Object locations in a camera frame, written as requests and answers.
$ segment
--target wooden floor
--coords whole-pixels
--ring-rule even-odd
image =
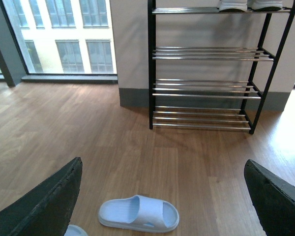
[[[97,220],[104,201],[135,194],[177,207],[166,235],[265,236],[243,167],[253,159],[295,186],[295,91],[249,135],[149,130],[148,109],[121,107],[117,85],[0,83],[0,210],[75,156],[83,176],[71,223],[89,236],[152,235]]]

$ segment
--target black metal frame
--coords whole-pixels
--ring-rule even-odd
[[[232,12],[232,13],[225,13],[225,12],[219,12],[217,9],[212,10],[212,8],[204,7],[195,7],[195,8],[156,8],[156,0],[148,0],[148,64],[149,64],[149,128],[153,129],[153,114],[155,112],[155,105],[156,105],[156,98],[153,95],[153,91],[155,90],[155,84],[156,84],[156,60],[157,58],[153,58],[154,56],[154,50],[156,49],[156,14],[238,14],[238,12]],[[279,63],[280,57],[282,55],[282,51],[285,45],[285,42],[287,40],[287,36],[289,34],[294,16],[295,16],[295,0],[293,3],[292,8],[283,8],[282,11],[279,13],[289,13],[289,18],[287,20],[287,24],[285,26],[285,30],[282,35],[281,42],[279,44],[278,50],[276,55],[271,54],[266,49],[263,48],[266,33],[270,24],[270,20],[273,13],[278,12],[255,12],[249,9],[247,12],[248,14],[258,13],[258,14],[265,14],[266,18],[263,26],[263,30],[259,39],[258,43],[258,50],[264,51],[265,54],[268,55],[269,59],[273,60],[273,66],[270,71],[264,92],[261,92],[256,85],[253,83],[253,78],[256,72],[256,68],[258,65],[258,60],[255,60],[253,62],[249,79],[247,82],[247,86],[249,86],[246,89],[241,108],[240,108],[240,114],[245,116],[245,119],[248,121],[248,124],[250,126],[250,134],[254,134],[258,120],[260,118],[264,103],[266,101],[266,97],[272,82],[272,79],[274,77],[275,70],[277,68],[277,65]],[[256,116],[253,120],[251,120],[248,116],[248,114],[245,111],[246,104],[247,104],[247,97],[249,95],[249,91],[253,88],[255,92],[257,92],[258,96],[261,98],[259,107],[256,113]]]

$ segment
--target white building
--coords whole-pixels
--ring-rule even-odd
[[[109,0],[3,2],[29,73],[117,73]]]

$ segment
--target slide sandal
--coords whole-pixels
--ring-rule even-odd
[[[68,225],[68,229],[64,236],[88,236],[88,234],[79,226]]]
[[[135,195],[132,198],[104,202],[98,219],[108,227],[166,233],[177,227],[179,214],[169,202]]]

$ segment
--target metal shoe rack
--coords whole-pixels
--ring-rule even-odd
[[[266,14],[265,23],[257,47],[157,47],[156,16],[173,14]],[[268,26],[273,14],[289,14],[276,55],[263,48]],[[219,12],[215,7],[158,8],[156,0],[148,0],[148,56],[149,56],[149,127],[185,127],[222,130],[247,130],[255,132],[269,87],[277,68],[284,44],[295,16],[295,0],[292,8],[279,11]],[[227,60],[252,61],[248,80],[187,80],[161,79],[156,75],[157,60]],[[273,63],[266,86],[261,91],[253,82],[259,62]],[[239,99],[238,109],[166,106],[160,98],[187,97],[197,99]],[[259,107],[252,119],[245,108],[248,100],[258,100]]]

